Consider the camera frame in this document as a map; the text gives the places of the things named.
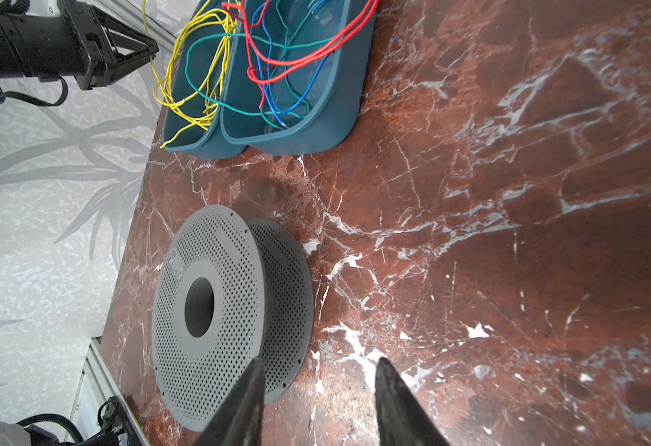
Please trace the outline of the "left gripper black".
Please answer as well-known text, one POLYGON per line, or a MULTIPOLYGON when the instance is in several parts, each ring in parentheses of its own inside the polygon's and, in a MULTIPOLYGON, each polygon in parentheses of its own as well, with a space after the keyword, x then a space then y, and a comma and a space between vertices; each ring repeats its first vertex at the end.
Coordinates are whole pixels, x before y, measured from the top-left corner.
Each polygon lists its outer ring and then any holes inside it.
POLYGON ((98 7, 82 1, 58 1, 57 5, 81 62, 74 78, 82 90, 109 87, 152 62, 159 52, 152 37, 98 7))

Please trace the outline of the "teal plastic bin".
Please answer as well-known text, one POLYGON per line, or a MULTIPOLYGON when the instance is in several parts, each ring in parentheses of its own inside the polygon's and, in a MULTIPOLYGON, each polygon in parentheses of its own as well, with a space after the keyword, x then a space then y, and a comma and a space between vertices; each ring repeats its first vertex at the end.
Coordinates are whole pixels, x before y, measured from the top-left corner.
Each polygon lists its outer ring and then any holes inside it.
POLYGON ((375 1, 246 1, 220 128, 274 156, 326 152, 357 120, 375 1))
POLYGON ((154 96, 167 108, 161 148, 204 160, 234 158, 244 145, 220 128, 238 22, 220 1, 201 1, 178 33, 154 96))

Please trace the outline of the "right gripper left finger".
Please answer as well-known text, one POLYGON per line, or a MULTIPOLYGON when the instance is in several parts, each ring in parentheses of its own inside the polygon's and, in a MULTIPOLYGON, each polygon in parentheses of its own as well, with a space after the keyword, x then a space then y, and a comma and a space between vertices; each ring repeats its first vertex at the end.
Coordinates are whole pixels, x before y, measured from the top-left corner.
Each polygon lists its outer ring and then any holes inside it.
POLYGON ((264 398, 265 367, 256 357, 193 445, 260 445, 264 398))

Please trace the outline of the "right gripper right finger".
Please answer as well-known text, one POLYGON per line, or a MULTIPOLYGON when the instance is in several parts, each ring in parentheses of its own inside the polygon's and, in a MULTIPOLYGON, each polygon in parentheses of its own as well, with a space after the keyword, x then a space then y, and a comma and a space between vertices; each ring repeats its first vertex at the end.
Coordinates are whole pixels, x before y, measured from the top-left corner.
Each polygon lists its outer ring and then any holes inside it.
POLYGON ((375 379, 381 445, 442 445, 449 442, 425 413, 392 363, 378 360, 375 379))

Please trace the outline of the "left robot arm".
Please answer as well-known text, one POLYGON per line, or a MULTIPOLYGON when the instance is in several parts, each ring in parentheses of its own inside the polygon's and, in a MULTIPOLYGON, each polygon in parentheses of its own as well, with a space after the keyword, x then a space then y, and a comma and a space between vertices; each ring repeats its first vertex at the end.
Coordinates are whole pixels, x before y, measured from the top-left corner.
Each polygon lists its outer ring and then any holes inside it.
POLYGON ((61 106, 67 78, 83 91, 109 87, 151 62, 157 42, 83 1, 58 1, 55 16, 36 16, 28 1, 0 1, 0 79, 36 78, 61 84, 54 102, 0 87, 0 104, 23 101, 36 107, 61 106))

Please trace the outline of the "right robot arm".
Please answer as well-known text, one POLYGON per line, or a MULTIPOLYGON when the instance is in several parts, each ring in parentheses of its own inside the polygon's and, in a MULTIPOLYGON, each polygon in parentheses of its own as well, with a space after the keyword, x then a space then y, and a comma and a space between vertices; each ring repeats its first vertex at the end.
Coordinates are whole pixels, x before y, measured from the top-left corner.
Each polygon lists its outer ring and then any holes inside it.
MULTIPOLYGON (((381 445, 446 445, 405 381, 383 357, 376 371, 376 409, 381 445)), ((265 367, 254 358, 221 403, 196 445, 260 445, 265 403, 265 367)), ((0 421, 0 445, 142 445, 137 427, 119 399, 98 409, 98 432, 85 438, 58 414, 38 414, 15 424, 0 421)))

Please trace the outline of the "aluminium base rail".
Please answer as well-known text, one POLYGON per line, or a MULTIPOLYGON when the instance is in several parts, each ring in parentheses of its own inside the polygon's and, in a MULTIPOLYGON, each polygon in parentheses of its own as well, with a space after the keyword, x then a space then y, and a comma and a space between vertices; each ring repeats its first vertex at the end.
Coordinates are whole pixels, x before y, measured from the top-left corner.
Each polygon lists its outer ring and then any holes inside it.
POLYGON ((142 445, 125 397, 101 356, 101 337, 93 337, 87 348, 69 419, 87 440, 96 436, 108 421, 120 445, 142 445))

